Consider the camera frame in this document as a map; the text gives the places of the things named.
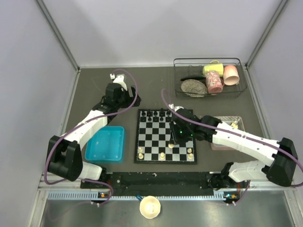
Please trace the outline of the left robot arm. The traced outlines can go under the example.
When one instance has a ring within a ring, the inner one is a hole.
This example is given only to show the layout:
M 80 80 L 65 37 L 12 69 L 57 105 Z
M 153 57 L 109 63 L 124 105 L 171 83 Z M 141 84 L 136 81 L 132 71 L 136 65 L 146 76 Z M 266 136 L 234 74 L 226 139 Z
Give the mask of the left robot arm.
M 89 179 L 96 187 L 107 183 L 102 167 L 82 160 L 81 150 L 97 131 L 108 125 L 116 115 L 140 104 L 137 86 L 126 87 L 124 82 L 111 82 L 106 94 L 89 114 L 62 136 L 52 136 L 48 142 L 44 174 L 52 173 L 61 181 Z

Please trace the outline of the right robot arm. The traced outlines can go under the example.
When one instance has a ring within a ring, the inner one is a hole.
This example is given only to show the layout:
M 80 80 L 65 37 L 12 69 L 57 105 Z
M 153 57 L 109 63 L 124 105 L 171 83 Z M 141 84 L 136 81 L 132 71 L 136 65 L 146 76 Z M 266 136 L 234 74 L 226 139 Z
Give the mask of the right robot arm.
M 191 139 L 207 141 L 237 150 L 254 158 L 253 161 L 227 163 L 219 174 L 210 179 L 213 188 L 232 187 L 251 180 L 268 180 L 276 185 L 289 187 L 298 157 L 292 140 L 269 140 L 241 131 L 222 120 L 205 115 L 198 118 L 189 109 L 169 105 L 172 118 L 169 123 L 172 144 Z

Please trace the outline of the white king piece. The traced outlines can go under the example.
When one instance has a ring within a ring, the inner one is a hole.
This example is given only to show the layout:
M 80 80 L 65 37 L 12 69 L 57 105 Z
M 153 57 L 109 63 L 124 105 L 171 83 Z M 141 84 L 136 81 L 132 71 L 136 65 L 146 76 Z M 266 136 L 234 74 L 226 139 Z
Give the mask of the white king piece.
M 165 153 L 164 152 L 160 153 L 160 159 L 165 159 Z

